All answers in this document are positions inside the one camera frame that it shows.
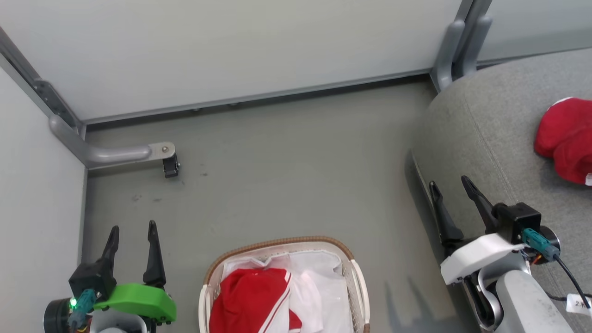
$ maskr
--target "gray floor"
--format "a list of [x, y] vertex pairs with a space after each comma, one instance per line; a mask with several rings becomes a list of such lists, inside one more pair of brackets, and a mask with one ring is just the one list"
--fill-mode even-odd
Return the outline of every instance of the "gray floor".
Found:
[[91, 143], [170, 140], [182, 170], [158, 163], [91, 173], [83, 257], [121, 228], [119, 283], [141, 282], [148, 221], [159, 228], [178, 321], [198, 332], [204, 274], [222, 253], [275, 238], [327, 235], [360, 264], [373, 332], [478, 332], [439, 275], [436, 233], [409, 161], [413, 124], [434, 97], [412, 82], [98, 130]]

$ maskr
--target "white basket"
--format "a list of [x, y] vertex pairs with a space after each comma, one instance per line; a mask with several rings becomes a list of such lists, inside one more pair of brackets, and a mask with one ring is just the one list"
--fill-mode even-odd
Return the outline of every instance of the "white basket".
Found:
[[368, 289], [362, 271], [353, 258], [353, 254], [345, 245], [336, 239], [329, 237], [299, 237], [284, 238], [270, 242], [263, 242], [236, 249], [222, 255], [208, 269], [204, 279], [204, 286], [200, 293], [200, 305], [198, 317], [200, 320], [200, 333], [210, 333], [210, 314], [214, 299], [220, 293], [220, 282], [224, 264], [238, 258], [258, 258], [266, 260], [273, 255], [286, 253], [323, 250], [336, 254], [343, 264], [342, 274], [348, 286], [349, 307], [352, 313], [353, 330], [355, 333], [370, 332], [370, 302]]

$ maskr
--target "red cloth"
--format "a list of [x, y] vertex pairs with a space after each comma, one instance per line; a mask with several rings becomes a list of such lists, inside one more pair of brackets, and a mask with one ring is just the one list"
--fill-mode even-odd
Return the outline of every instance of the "red cloth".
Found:
[[279, 326], [299, 332], [302, 323], [288, 310], [290, 278], [277, 268], [232, 272], [212, 305], [210, 333], [283, 333], [271, 331]]
[[540, 121], [535, 151], [555, 160], [563, 179], [592, 185], [592, 101], [567, 98], [547, 110]]

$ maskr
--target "gray sofa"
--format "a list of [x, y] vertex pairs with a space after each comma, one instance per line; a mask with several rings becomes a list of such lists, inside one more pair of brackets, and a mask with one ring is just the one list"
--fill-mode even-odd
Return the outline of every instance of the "gray sofa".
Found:
[[[561, 257], [582, 289], [592, 293], [592, 187], [571, 184], [553, 161], [535, 154], [543, 113], [565, 97], [592, 100], [592, 49], [531, 57], [461, 78], [432, 102], [417, 131], [413, 155], [424, 185], [436, 181], [465, 237], [484, 225], [461, 184], [469, 176], [490, 201], [523, 201], [561, 241]], [[533, 268], [551, 294], [576, 293], [557, 263]], [[590, 318], [565, 313], [575, 332], [592, 332]]]

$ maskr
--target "white panel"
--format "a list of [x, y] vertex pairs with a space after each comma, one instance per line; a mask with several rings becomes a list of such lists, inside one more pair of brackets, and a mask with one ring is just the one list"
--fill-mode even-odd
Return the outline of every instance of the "white panel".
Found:
[[592, 46], [590, 0], [493, 0], [493, 24], [479, 60]]
[[0, 322], [2, 332], [43, 332], [49, 301], [72, 295], [85, 168], [2, 68], [0, 110]]
[[461, 0], [0, 0], [82, 120], [431, 68]]

